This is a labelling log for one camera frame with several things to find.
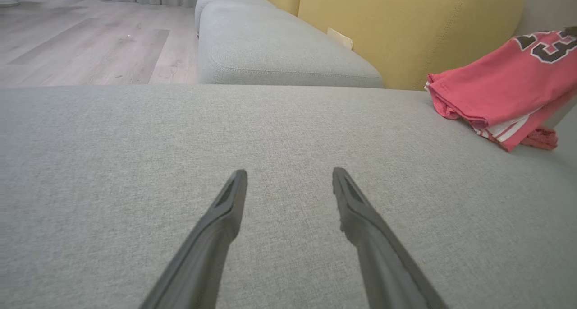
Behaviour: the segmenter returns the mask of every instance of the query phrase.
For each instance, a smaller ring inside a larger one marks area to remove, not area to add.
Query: wooden floor
[[[194,9],[99,0],[0,8],[0,88],[194,83]]]

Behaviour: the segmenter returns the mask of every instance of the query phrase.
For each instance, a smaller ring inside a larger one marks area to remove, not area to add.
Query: pink t-shirt
[[[577,38],[564,32],[511,38],[470,65],[429,74],[426,88],[441,116],[463,117],[507,151],[539,132],[554,141],[545,147],[552,149],[554,131],[540,125],[577,94],[575,50]]]

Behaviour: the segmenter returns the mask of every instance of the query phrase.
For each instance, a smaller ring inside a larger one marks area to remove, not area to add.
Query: printed number
[[[551,45],[544,42],[539,42],[536,46],[531,49],[531,55],[538,58],[541,62],[546,64],[553,64],[569,54],[570,51],[577,47],[577,38],[566,34],[564,32],[555,32],[559,35],[559,39],[553,42]],[[522,51],[526,50],[537,42],[537,37],[535,34],[523,35],[515,38],[519,43],[519,47]],[[548,52],[547,48],[553,46],[556,50],[555,52]]]

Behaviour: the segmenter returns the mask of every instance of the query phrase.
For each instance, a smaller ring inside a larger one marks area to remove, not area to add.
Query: white stripe
[[[483,138],[489,138],[489,134],[487,132],[485,132],[484,130],[478,130],[476,128],[472,128],[472,129],[475,130],[475,132],[478,136],[482,136]]]
[[[531,114],[528,114],[526,116],[524,116],[519,122],[515,123],[515,125],[513,125],[512,128],[509,129],[509,131],[505,132],[505,134],[503,134],[502,136],[499,136],[499,138],[497,138],[497,140],[499,142],[503,142],[505,140],[507,140],[508,138],[510,138],[513,134],[515,134],[520,128],[523,127],[523,124],[525,124],[525,122],[527,122],[527,120],[529,119],[529,116]]]
[[[503,142],[504,140],[507,140],[508,138],[510,138],[511,135],[515,134],[515,132],[517,132],[523,126],[523,124],[525,124],[525,122],[527,122],[527,120],[528,120],[529,116],[531,116],[531,114],[533,114],[534,112],[536,112],[540,109],[541,108],[539,107],[538,109],[536,109],[536,110],[534,110],[528,114],[525,114],[521,117],[514,118],[513,120],[508,120],[507,122],[495,124],[495,125],[491,126],[490,128],[486,128],[486,130],[488,130],[494,137],[496,137],[499,134],[502,134],[509,126],[511,126],[511,124],[515,124],[509,131],[507,131],[506,134],[503,134],[502,136],[497,138],[497,140],[499,140],[499,142]]]

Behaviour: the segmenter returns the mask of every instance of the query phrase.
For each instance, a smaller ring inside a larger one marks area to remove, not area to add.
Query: sofa tag
[[[348,48],[349,50],[353,49],[353,40],[344,36],[343,34],[339,33],[338,31],[329,27],[328,30],[326,31],[326,35],[328,35],[328,37],[334,39],[334,41],[338,42],[342,46]]]

